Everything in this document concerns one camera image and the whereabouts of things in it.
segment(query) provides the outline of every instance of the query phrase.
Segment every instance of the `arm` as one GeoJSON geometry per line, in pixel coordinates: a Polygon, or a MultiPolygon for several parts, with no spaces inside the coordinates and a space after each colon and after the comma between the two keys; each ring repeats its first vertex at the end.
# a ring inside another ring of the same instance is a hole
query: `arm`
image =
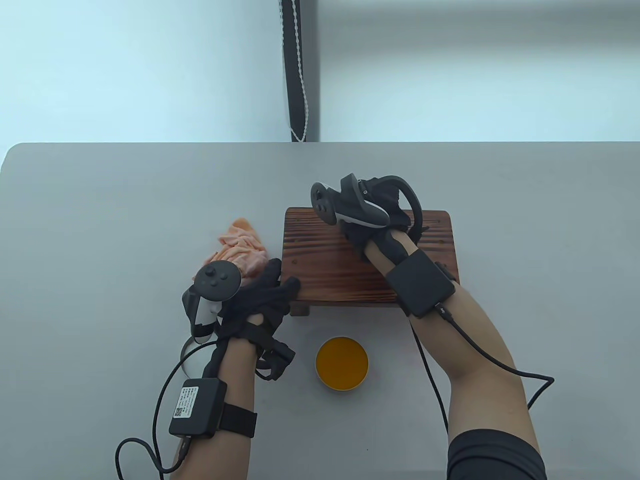
{"type": "MultiPolygon", "coordinates": [[[[262,315],[248,321],[260,325],[262,315]]],[[[253,410],[255,390],[255,346],[244,339],[230,339],[220,365],[220,380],[227,384],[225,402],[253,410]]],[[[249,471],[251,439],[220,430],[213,438],[193,440],[184,463],[172,480],[244,480],[249,471]]]]}
{"type": "MultiPolygon", "coordinates": [[[[406,234],[398,231],[392,234],[409,254],[417,250],[406,234]]],[[[367,243],[365,254],[383,275],[394,267],[372,241],[367,243]]],[[[487,353],[514,367],[502,337],[466,290],[456,284],[456,292],[444,305],[487,353]]],[[[451,382],[449,442],[468,430],[494,429],[511,433],[539,451],[520,377],[483,358],[436,312],[421,319],[411,316],[410,321],[422,344],[451,382]]]]}

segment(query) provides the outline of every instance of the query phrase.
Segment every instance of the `person's right hand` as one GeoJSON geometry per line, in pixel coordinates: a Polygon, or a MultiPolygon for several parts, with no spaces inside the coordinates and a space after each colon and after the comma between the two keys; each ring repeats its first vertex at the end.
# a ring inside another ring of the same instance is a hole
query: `person's right hand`
{"type": "MultiPolygon", "coordinates": [[[[374,177],[370,180],[363,180],[366,185],[367,182],[376,180],[374,177]]],[[[404,213],[399,204],[400,190],[397,187],[390,184],[380,184],[373,188],[367,188],[367,194],[365,199],[383,208],[389,215],[390,225],[385,228],[370,228],[363,225],[357,225],[356,223],[348,223],[344,220],[339,221],[340,231],[344,234],[344,237],[353,245],[358,256],[368,261],[364,254],[364,249],[367,246],[367,242],[371,240],[376,234],[385,230],[399,230],[400,232],[406,232],[409,229],[411,220],[409,215],[404,213]]]]}

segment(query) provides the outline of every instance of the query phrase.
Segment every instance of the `wooden board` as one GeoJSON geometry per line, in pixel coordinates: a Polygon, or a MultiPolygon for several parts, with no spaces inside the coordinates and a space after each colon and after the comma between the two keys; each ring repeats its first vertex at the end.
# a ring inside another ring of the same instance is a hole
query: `wooden board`
{"type": "MultiPolygon", "coordinates": [[[[406,212],[413,221],[412,212],[406,212]]],[[[418,246],[459,278],[449,214],[432,210],[422,214],[429,230],[418,246]]],[[[396,295],[382,275],[360,260],[338,227],[325,224],[312,208],[291,207],[285,214],[282,279],[290,276],[302,283],[298,300],[292,305],[294,316],[308,315],[309,305],[396,306],[396,295]]]]}

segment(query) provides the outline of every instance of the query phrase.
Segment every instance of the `wrist strap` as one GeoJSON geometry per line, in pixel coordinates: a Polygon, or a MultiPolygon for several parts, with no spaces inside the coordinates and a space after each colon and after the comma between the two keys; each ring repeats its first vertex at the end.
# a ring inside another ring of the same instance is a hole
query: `wrist strap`
{"type": "Polygon", "coordinates": [[[400,265],[409,257],[404,245],[394,238],[391,234],[391,230],[378,232],[373,235],[371,239],[378,247],[380,253],[391,260],[394,265],[400,265]]]}
{"type": "Polygon", "coordinates": [[[200,295],[196,292],[195,285],[192,285],[185,293],[182,294],[182,306],[184,307],[184,312],[187,314],[187,318],[189,319],[191,336],[194,339],[210,337],[216,330],[216,324],[218,323],[216,320],[208,325],[203,325],[201,323],[196,324],[196,314],[198,313],[199,304],[200,295]]]}
{"type": "Polygon", "coordinates": [[[258,414],[236,405],[225,403],[218,430],[231,431],[239,435],[253,438],[258,414]]]}
{"type": "Polygon", "coordinates": [[[218,328],[218,345],[202,373],[203,377],[217,378],[230,338],[245,339],[255,345],[258,361],[255,374],[263,380],[277,380],[293,361],[296,353],[283,342],[278,342],[261,326],[249,322],[222,324],[218,328]],[[258,370],[270,370],[263,375],[258,370]]]}

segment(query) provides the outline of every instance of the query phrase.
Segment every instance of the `peach towel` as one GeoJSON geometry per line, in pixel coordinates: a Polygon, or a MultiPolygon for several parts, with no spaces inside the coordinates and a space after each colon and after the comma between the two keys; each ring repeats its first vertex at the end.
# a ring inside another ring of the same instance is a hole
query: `peach towel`
{"type": "Polygon", "coordinates": [[[259,276],[269,262],[266,248],[246,218],[233,222],[228,232],[220,235],[218,240],[222,249],[205,260],[204,265],[216,260],[233,262],[242,274],[242,285],[259,276]]]}

